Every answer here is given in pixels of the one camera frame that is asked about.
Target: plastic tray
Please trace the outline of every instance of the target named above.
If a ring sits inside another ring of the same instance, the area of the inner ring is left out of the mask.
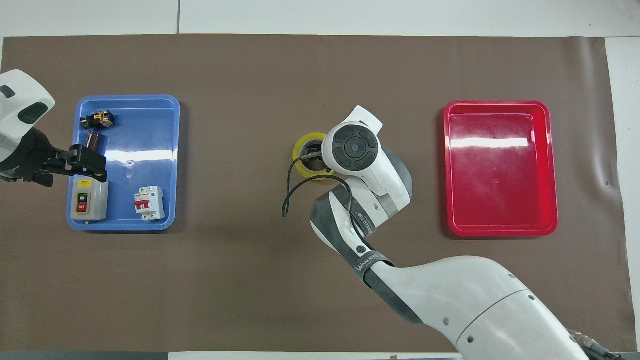
[[[107,158],[109,200],[107,218],[84,222],[71,220],[72,185],[69,180],[67,222],[85,231],[160,231],[175,219],[178,177],[180,103],[170,95],[89,96],[80,101],[74,122],[74,143],[84,144],[88,131],[80,118],[109,110],[115,125],[93,129],[102,135],[98,152]],[[163,189],[165,218],[142,221],[133,205],[144,186]]]
[[[454,101],[444,111],[449,227],[459,236],[543,236],[557,227],[549,110],[538,101]]]

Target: brown mat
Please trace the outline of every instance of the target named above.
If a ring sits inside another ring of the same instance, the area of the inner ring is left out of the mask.
[[[398,266],[492,258],[567,326],[636,349],[603,39],[149,35],[7,38],[2,70],[41,82],[37,126],[70,145],[87,95],[182,104],[179,202],[159,234],[82,233],[67,180],[0,183],[1,350],[448,352],[400,319],[310,228],[308,184],[280,217],[291,149],[360,104],[412,172],[414,200],[370,242]],[[442,110],[539,100],[552,115],[559,227],[459,241],[445,226]],[[301,178],[294,175],[294,182]]]

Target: circuit breaker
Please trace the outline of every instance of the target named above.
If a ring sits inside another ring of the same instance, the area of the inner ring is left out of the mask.
[[[142,216],[142,220],[160,220],[164,218],[162,202],[162,188],[158,186],[145,186],[140,188],[134,198],[136,213]]]

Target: tape roll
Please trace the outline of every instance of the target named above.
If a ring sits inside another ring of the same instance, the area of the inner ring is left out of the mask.
[[[322,143],[322,141],[324,140],[324,138],[326,137],[325,134],[323,133],[310,133],[310,134],[306,134],[305,136],[302,136],[300,138],[300,140],[298,140],[298,142],[296,142],[296,146],[293,147],[293,160],[299,158],[302,155],[307,155],[307,153],[305,152],[303,154],[303,151],[306,150],[306,148],[309,145],[315,144],[315,143]],[[296,163],[296,170],[298,170],[298,172],[300,173],[300,175],[304,176],[304,177],[312,177],[312,176],[316,176],[316,175],[333,175],[333,170],[331,170],[331,172],[327,172],[325,170],[318,170],[318,171],[314,171],[311,170],[309,168],[307,168],[302,161],[298,161]]]

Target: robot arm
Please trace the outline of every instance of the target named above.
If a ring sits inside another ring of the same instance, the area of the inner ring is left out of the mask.
[[[73,145],[69,151],[56,149],[33,127],[55,104],[47,90],[24,72],[0,74],[1,180],[22,179],[51,187],[54,173],[106,181],[105,157],[82,145]]]
[[[396,268],[364,240],[412,196],[406,167],[380,146],[381,126],[357,107],[324,139],[323,159],[351,176],[351,194],[339,185],[315,201],[311,226],[318,237],[396,313],[441,332],[465,359],[586,360],[558,319],[498,263],[460,256]]]

